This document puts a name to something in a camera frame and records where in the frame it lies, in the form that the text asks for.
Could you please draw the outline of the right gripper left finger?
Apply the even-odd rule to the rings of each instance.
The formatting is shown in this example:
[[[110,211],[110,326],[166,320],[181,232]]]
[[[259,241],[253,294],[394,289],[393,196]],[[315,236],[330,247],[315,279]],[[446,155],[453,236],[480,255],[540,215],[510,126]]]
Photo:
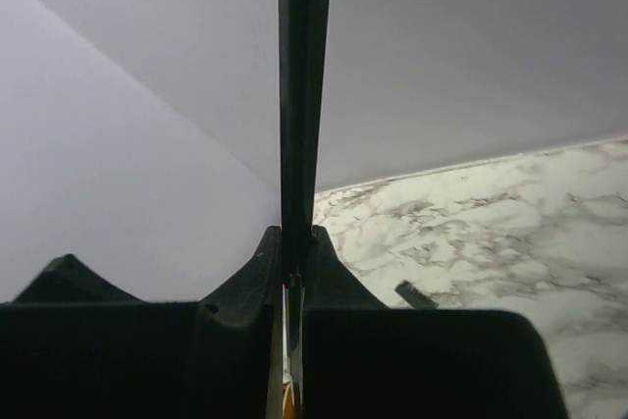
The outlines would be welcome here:
[[[281,233],[209,295],[149,302],[75,256],[1,307],[5,418],[278,418]]]

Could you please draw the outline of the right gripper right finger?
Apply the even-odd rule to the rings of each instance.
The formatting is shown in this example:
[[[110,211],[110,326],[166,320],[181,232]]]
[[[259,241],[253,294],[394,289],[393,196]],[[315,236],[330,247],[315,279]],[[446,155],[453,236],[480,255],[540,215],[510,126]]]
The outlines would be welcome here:
[[[314,231],[302,323],[306,418],[564,418],[546,346],[500,310],[394,309]]]

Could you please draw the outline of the beige umbrella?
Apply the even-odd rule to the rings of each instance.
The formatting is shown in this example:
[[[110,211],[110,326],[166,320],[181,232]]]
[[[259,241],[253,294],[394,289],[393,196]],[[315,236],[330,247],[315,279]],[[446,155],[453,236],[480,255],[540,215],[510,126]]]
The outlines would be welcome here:
[[[294,415],[302,417],[302,316],[330,0],[278,0],[282,273]]]

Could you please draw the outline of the black bit holder strip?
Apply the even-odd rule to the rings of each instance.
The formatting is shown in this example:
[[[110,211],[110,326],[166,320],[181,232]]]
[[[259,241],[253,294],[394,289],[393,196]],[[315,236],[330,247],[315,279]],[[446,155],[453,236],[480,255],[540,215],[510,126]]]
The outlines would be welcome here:
[[[403,281],[395,287],[395,292],[416,310],[437,309],[438,303],[421,292],[409,281]]]

